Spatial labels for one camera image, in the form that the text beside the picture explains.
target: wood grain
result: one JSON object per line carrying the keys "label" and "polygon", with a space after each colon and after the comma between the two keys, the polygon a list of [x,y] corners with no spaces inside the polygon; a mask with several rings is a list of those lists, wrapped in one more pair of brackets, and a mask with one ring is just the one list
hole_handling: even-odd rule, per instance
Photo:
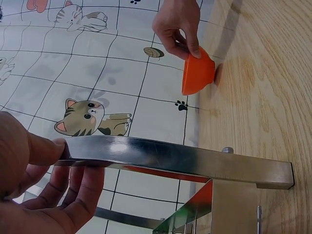
{"label": "wood grain", "polygon": [[295,187],[259,190],[263,233],[312,233],[312,1],[216,0],[210,22],[199,146],[292,162]]}

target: stainless steel handle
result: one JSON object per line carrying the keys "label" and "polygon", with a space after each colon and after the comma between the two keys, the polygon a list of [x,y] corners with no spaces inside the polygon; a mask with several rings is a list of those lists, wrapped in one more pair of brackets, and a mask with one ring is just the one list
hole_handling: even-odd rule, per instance
{"label": "stainless steel handle", "polygon": [[294,185],[289,162],[122,136],[79,136],[66,141],[56,165],[111,167],[188,181],[240,181],[264,189]]}

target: cat pattern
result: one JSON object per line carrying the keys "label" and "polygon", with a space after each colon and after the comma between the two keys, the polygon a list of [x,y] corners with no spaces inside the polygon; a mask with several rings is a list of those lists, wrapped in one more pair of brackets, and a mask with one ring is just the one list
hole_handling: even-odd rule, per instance
{"label": "cat pattern", "polygon": [[6,61],[6,58],[0,58],[0,85],[2,85],[6,79],[11,75],[15,64],[11,64],[14,58]]}
{"label": "cat pattern", "polygon": [[83,16],[82,8],[68,0],[65,2],[64,8],[57,14],[55,23],[66,25],[69,32],[80,28],[100,32],[107,29],[107,16],[103,12],[93,12]]}
{"label": "cat pattern", "polygon": [[131,114],[106,115],[104,106],[96,101],[65,102],[64,119],[54,129],[67,136],[89,136],[96,130],[105,135],[124,136],[128,130]]}

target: metal stand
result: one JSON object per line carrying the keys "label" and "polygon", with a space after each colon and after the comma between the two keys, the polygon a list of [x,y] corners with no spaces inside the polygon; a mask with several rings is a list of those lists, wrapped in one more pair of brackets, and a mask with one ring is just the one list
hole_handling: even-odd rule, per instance
{"label": "metal stand", "polygon": [[121,136],[81,136],[66,140],[56,165],[102,166],[157,176],[205,182],[188,202],[165,220],[97,208],[96,216],[153,229],[154,234],[196,234],[196,221],[211,213],[212,234],[260,234],[257,189],[294,185],[289,162]]}

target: screw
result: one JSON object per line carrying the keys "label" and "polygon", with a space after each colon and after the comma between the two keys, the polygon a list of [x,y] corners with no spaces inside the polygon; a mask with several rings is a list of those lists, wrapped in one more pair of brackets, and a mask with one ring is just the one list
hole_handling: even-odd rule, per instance
{"label": "screw", "polygon": [[223,148],[222,152],[234,154],[234,149],[232,147],[225,147],[225,148]]}

